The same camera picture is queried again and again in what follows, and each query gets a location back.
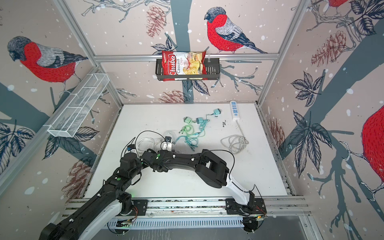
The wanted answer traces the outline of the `light green charger adapter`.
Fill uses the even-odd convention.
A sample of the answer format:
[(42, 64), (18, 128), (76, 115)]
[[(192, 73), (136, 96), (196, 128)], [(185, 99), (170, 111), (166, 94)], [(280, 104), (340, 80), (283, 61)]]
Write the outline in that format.
[(185, 117), (184, 122), (189, 125), (190, 123), (193, 123), (194, 121), (190, 117)]

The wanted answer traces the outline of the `white power strip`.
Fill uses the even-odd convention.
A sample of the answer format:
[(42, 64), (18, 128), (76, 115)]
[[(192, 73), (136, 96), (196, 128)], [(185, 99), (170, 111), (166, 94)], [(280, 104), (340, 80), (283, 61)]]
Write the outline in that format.
[(232, 113), (232, 118), (233, 121), (238, 121), (240, 119), (240, 114), (239, 114), (239, 107), (236, 101), (230, 101), (230, 106), (231, 106), (231, 113)]

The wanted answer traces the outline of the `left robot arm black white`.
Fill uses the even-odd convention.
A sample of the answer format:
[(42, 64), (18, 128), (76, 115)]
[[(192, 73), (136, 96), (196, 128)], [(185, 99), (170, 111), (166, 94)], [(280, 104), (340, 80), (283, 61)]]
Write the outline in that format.
[(137, 154), (125, 154), (120, 160), (120, 167), (91, 199), (60, 223), (48, 224), (39, 239), (90, 240), (119, 214), (134, 214), (136, 218), (139, 210), (126, 190), (132, 185), (133, 178), (141, 174), (143, 166)]

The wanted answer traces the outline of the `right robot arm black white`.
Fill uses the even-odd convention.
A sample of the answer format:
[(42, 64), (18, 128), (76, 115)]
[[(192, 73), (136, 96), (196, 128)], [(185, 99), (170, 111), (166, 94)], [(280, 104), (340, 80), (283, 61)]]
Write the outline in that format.
[(142, 154), (141, 160), (155, 172), (168, 172), (173, 169), (193, 171), (210, 187), (227, 188), (239, 210), (249, 214), (255, 209), (255, 194), (240, 186), (227, 163), (214, 154), (214, 151), (204, 149), (201, 153), (179, 154), (167, 150), (147, 150)]

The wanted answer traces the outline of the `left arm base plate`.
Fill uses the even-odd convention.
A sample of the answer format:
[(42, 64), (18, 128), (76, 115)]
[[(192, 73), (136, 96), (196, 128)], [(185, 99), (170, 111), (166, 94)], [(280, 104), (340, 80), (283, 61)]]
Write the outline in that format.
[(120, 216), (145, 216), (148, 208), (148, 200), (129, 199), (122, 203)]

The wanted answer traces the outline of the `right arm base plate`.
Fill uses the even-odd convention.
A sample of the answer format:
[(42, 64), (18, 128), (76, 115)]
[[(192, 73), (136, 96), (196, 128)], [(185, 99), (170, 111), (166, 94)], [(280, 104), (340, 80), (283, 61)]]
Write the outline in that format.
[(267, 214), (265, 202), (262, 198), (255, 198), (248, 205), (240, 205), (234, 199), (225, 199), (225, 210), (228, 215), (261, 215)]

